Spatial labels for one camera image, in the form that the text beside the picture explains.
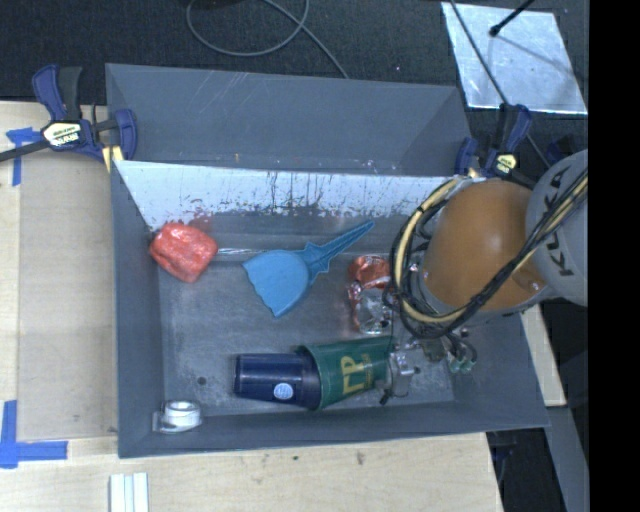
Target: wire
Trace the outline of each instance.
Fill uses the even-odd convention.
[[[439,205],[448,199],[449,194],[458,183],[460,183],[460,178],[456,177],[438,187],[409,217],[396,236],[390,250],[391,282],[383,297],[387,305],[395,304],[405,327],[419,338],[432,339],[448,336],[491,299],[507,279],[527,262],[535,250],[586,201],[588,168],[585,168],[574,182],[558,196],[534,226],[516,256],[507,262],[479,293],[471,297],[464,306],[444,314],[437,314],[428,303],[418,300],[410,291],[411,281],[409,278],[413,274],[410,267],[410,255],[413,253],[411,247],[416,226],[421,223],[422,217],[433,215],[435,211],[438,211]],[[389,294],[394,295],[395,303],[389,301]],[[412,322],[417,322],[418,326],[413,325]]]
[[[305,0],[304,13],[302,14],[302,18],[300,20],[298,20],[293,14],[291,14],[284,7],[282,7],[281,5],[278,5],[277,3],[273,2],[272,0],[260,0],[261,2],[264,2],[268,6],[276,9],[278,12],[280,12],[281,14],[283,14],[284,16],[289,18],[291,21],[293,21],[296,24],[296,28],[293,30],[293,32],[291,32],[291,34],[286,39],[284,39],[280,43],[276,44],[275,46],[272,46],[271,48],[267,48],[265,50],[260,50],[260,51],[256,51],[256,52],[236,52],[236,51],[227,50],[225,48],[221,48],[219,46],[216,46],[216,45],[210,43],[204,37],[202,37],[200,35],[200,33],[193,26],[193,22],[191,20],[191,9],[192,9],[193,5],[197,1],[198,0],[191,0],[191,2],[189,2],[189,5],[187,5],[187,10],[186,10],[185,17],[186,17],[186,21],[187,21],[187,26],[189,27],[189,30],[191,31],[191,33],[194,35],[194,37],[196,39],[198,39],[198,41],[200,41],[207,48],[209,48],[211,50],[214,50],[214,51],[216,51],[218,53],[222,53],[223,55],[228,55],[228,56],[231,56],[231,57],[262,57],[264,55],[269,55],[271,53],[274,53],[274,52],[284,48],[302,30],[325,53],[325,55],[331,60],[333,65],[338,69],[338,71],[340,71],[340,74],[342,74],[342,76],[344,78],[346,78],[346,79],[349,78],[349,75],[344,70],[344,68],[340,65],[340,63],[338,62],[338,59],[336,59],[336,57],[329,51],[329,49],[324,44],[322,44],[322,42],[315,36],[315,34],[313,34],[313,32],[311,32],[311,30],[309,30],[306,27],[305,22],[307,21],[307,16],[309,14],[310,0]]]
[[[504,101],[508,105],[511,105],[511,103],[507,99],[507,96],[504,94],[504,92],[500,88],[500,85],[498,84],[498,82],[494,78],[493,74],[491,73],[491,70],[489,69],[488,64],[486,63],[486,61],[482,57],[482,54],[480,53],[480,49],[478,48],[478,45],[476,44],[476,42],[474,41],[473,37],[471,36],[471,32],[469,31],[469,27],[467,27],[467,24],[462,19],[462,16],[460,15],[460,11],[458,11],[458,6],[456,5],[455,1],[454,0],[449,0],[449,3],[451,4],[451,7],[453,8],[453,11],[456,14],[456,18],[458,18],[458,21],[460,22],[460,25],[462,26],[462,30],[464,30],[464,33],[466,34],[467,39],[469,39],[469,43],[471,43],[471,47],[473,48],[473,51],[475,52],[476,56],[478,57],[478,60],[480,61],[480,64],[482,64],[482,67],[484,68],[485,72],[487,73],[487,76],[489,77],[489,80],[491,80],[491,83],[495,87],[496,92],[498,93],[500,98],[502,98],[502,101]],[[542,153],[542,151],[540,150],[540,148],[535,143],[535,141],[533,140],[533,138],[531,137],[531,135],[529,133],[527,133],[527,141],[529,141],[529,144],[531,144],[531,147],[534,149],[534,151],[536,152],[536,154],[538,155],[540,160],[542,160],[542,162],[547,167],[547,169],[551,168],[551,164],[546,159],[546,157],[544,156],[544,154]]]

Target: gray bin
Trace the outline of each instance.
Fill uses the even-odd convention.
[[[386,255],[406,215],[453,173],[468,134],[455,88],[120,65],[107,66],[107,84],[109,108],[131,108],[140,130],[137,161],[111,176],[121,457],[548,424],[518,316],[473,329],[470,375],[422,358],[409,396],[385,406],[375,390],[317,412],[232,393],[237,354],[364,336],[350,321],[347,266]],[[375,228],[273,318],[242,261],[324,243],[368,219]],[[148,254],[167,220],[202,221],[224,249],[194,284]],[[153,432],[166,400],[199,402],[203,424]]]

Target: wooden table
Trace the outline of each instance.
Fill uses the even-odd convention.
[[[0,150],[12,147],[7,130],[47,120],[38,104],[0,102]],[[63,158],[45,150],[24,172]],[[28,371],[18,368],[20,187],[11,186],[12,168],[0,164],[0,401],[19,396],[18,371]],[[540,311],[529,310],[523,323],[545,403],[563,405]],[[115,435],[70,439],[67,460],[0,470],[0,511],[106,511],[110,475],[139,472],[148,475],[152,512],[503,510],[482,433],[127,460],[116,451]]]

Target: blue tape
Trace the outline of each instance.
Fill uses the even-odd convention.
[[[68,441],[16,442],[17,405],[16,400],[4,403],[2,438],[0,438],[0,468],[15,469],[21,461],[65,460]]]
[[[42,140],[40,132],[33,130],[32,128],[18,128],[17,130],[9,130],[7,137],[14,146],[19,148],[25,142],[39,142]],[[13,178],[11,180],[12,186],[20,185],[22,181],[22,160],[20,157],[16,157],[13,160]]]

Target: blue plastic spatula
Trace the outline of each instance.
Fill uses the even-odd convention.
[[[242,266],[262,301],[278,318],[302,299],[320,272],[329,271],[329,263],[335,256],[373,226],[373,221],[365,222],[325,245],[307,242],[301,251],[267,251]]]

